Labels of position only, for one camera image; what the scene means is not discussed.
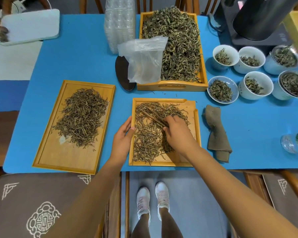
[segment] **wooden tray with handle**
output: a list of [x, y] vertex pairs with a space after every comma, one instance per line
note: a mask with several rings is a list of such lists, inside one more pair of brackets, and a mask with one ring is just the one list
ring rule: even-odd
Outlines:
[[[65, 99], [81, 88], [93, 88], [99, 92], [103, 99], [109, 101], [106, 113], [100, 119], [102, 125], [98, 127], [98, 135], [94, 139], [94, 144], [85, 148], [70, 143], [70, 138], [61, 137], [58, 130], [52, 128], [63, 116]], [[115, 85], [64, 80], [36, 153], [33, 167], [94, 175], [102, 153], [114, 94]]]
[[[140, 39], [142, 39], [142, 26], [143, 26], [144, 20], [146, 20], [148, 17], [151, 17], [152, 15], [153, 15], [153, 12], [142, 12], [140, 14], [140, 33], [139, 33]], [[188, 13], [188, 16], [194, 19], [196, 26], [199, 28], [196, 14]], [[159, 81], [159, 82], [153, 82], [153, 83], [147, 83], [147, 84], [137, 84], [137, 89], [148, 90], [148, 91], [190, 91], [190, 92], [206, 91], [208, 84], [207, 84], [207, 73], [206, 73], [205, 64], [204, 64], [202, 45], [200, 45], [200, 53], [201, 53], [200, 71], [197, 73], [197, 76], [199, 77], [199, 80], [201, 83], [165, 80], [165, 81]]]
[[[187, 113], [189, 121], [189, 129], [196, 139], [198, 144], [201, 146], [200, 137], [200, 125], [199, 125], [199, 114], [198, 110], [195, 108], [195, 101], [188, 101], [186, 99], [159, 99], [159, 98], [134, 98], [132, 100], [132, 115], [131, 115], [131, 126], [135, 125], [136, 121], [136, 106], [144, 102], [159, 102], [167, 104], [176, 104], [179, 109], [184, 109]], [[144, 119], [144, 123], [150, 122], [151, 119]], [[134, 149], [134, 137], [131, 140], [131, 147], [129, 151], [129, 165], [137, 166], [149, 166], [149, 163], [141, 161], [133, 161], [133, 149]], [[159, 155], [151, 163], [151, 166], [179, 166], [179, 167], [192, 167], [192, 165], [180, 154], [173, 151], [167, 154]]]

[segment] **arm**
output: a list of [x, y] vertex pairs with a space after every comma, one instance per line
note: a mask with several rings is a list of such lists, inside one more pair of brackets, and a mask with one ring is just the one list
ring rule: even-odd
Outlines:
[[111, 156], [108, 161], [44, 238], [95, 236], [111, 191], [126, 161], [133, 133], [134, 127], [131, 128], [131, 117], [129, 117], [114, 136]]
[[168, 143], [197, 170], [220, 207], [244, 238], [298, 237], [298, 229], [220, 165], [178, 116], [168, 116]]

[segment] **stack of plastic trays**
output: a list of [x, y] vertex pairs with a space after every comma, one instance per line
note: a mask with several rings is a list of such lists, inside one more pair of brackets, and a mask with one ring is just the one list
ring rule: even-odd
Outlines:
[[106, 0], [105, 35], [112, 53], [117, 45], [136, 37], [135, 0]]

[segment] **power strip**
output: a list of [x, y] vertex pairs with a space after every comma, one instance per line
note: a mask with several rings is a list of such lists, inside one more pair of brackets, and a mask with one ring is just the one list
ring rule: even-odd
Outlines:
[[26, 10], [25, 6], [19, 1], [15, 0], [12, 3], [11, 14], [22, 13]]

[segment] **foot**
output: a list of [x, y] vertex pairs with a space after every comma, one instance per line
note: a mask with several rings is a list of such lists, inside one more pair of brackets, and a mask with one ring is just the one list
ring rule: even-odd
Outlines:
[[137, 193], [137, 208], [138, 208], [138, 218], [143, 214], [149, 214], [148, 226], [150, 225], [150, 192], [146, 187], [141, 187]]
[[169, 203], [169, 190], [165, 183], [158, 182], [155, 188], [156, 197], [158, 199], [158, 217], [161, 220], [161, 215], [159, 212], [160, 208], [167, 208], [170, 212], [170, 203]]

